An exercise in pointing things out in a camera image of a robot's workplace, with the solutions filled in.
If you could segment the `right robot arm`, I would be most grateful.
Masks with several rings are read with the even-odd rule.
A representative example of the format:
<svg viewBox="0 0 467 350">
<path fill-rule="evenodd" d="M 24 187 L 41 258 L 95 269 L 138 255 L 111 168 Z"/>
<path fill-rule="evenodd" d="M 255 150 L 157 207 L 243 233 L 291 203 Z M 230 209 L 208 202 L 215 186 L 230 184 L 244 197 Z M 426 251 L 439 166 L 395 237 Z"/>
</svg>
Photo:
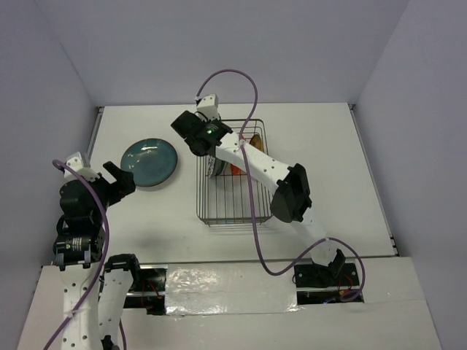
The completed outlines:
<svg viewBox="0 0 467 350">
<path fill-rule="evenodd" d="M 255 248 L 263 269 L 271 276 L 281 276 L 293 268 L 305 255 L 312 254 L 317 277 L 325 285 L 335 284 L 343 275 L 344 255 L 340 249 L 332 250 L 332 238 L 324 230 L 312 207 L 311 191 L 306 169 L 282 163 L 248 144 L 241 136 L 220 120 L 203 121 L 192 112 L 184 111 L 171 127 L 198 156 L 211 156 L 230 163 L 247 175 L 250 212 Z M 252 180 L 260 182 L 271 194 L 270 211 L 279 221 L 288 223 L 310 243 L 287 267 L 274 272 L 267 266 L 262 251 L 255 217 Z"/>
</svg>

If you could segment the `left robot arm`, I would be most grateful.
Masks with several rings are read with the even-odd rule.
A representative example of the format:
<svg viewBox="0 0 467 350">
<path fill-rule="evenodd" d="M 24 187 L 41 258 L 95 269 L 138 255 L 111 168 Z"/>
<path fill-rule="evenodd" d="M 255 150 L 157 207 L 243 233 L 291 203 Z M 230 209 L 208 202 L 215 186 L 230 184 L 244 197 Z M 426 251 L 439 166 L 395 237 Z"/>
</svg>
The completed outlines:
<svg viewBox="0 0 467 350">
<path fill-rule="evenodd" d="M 106 162 L 114 178 L 108 182 L 80 153 L 53 165 L 65 179 L 53 244 L 53 265 L 63 283 L 63 321 L 45 348 L 59 340 L 62 349 L 126 349 L 121 317 L 126 295 L 141 286 L 143 273 L 134 254 L 107 254 L 107 209 L 135 191 L 134 176 Z"/>
</svg>

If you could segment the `dark green plate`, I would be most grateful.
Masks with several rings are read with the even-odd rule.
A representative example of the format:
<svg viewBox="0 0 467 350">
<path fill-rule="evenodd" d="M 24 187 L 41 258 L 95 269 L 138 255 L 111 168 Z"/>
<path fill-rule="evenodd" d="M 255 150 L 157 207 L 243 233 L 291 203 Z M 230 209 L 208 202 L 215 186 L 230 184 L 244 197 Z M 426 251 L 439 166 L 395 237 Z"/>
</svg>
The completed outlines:
<svg viewBox="0 0 467 350">
<path fill-rule="evenodd" d="M 120 168 L 134 175 L 137 187 L 165 182 L 178 164 L 176 149 L 166 140 L 149 138 L 132 144 L 120 159 Z"/>
</svg>

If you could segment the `speckled white plate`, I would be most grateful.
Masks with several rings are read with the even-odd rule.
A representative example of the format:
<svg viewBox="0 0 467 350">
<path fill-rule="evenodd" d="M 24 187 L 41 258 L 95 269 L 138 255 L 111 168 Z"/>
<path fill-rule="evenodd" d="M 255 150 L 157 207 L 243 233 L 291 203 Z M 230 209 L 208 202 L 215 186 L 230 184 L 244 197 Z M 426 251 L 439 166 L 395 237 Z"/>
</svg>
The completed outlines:
<svg viewBox="0 0 467 350">
<path fill-rule="evenodd" d="M 216 158 L 209 156 L 207 159 L 207 177 L 212 178 L 215 172 Z"/>
</svg>

